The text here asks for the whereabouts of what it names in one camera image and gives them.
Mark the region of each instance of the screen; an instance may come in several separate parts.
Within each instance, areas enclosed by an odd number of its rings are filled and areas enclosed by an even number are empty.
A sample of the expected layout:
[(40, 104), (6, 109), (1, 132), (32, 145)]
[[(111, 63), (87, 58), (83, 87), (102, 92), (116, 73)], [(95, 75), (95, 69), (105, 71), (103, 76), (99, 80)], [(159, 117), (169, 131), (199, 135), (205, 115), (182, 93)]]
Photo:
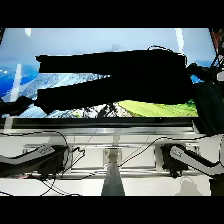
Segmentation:
[[(35, 100), (37, 90), (68, 86), (99, 79), (97, 74), (41, 74), (35, 56), (76, 55), (97, 52), (146, 50), (159, 45), (209, 67), (215, 49), (207, 28), (7, 28), (0, 45), (0, 97), (13, 102), (18, 96)], [(201, 82), (192, 74), (193, 83)], [(89, 108), (46, 114), (30, 107), (18, 118), (100, 118), (197, 116), (193, 100), (186, 104), (164, 105), (126, 100)]]

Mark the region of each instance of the metal pole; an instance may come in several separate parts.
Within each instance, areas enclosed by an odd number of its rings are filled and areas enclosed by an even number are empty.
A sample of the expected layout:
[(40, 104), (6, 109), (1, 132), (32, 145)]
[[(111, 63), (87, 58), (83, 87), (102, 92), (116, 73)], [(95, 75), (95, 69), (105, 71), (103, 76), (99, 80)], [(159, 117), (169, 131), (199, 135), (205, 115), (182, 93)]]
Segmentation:
[(125, 196), (124, 187), (117, 165), (117, 155), (117, 149), (110, 150), (109, 164), (107, 167), (107, 173), (104, 180), (101, 196)]

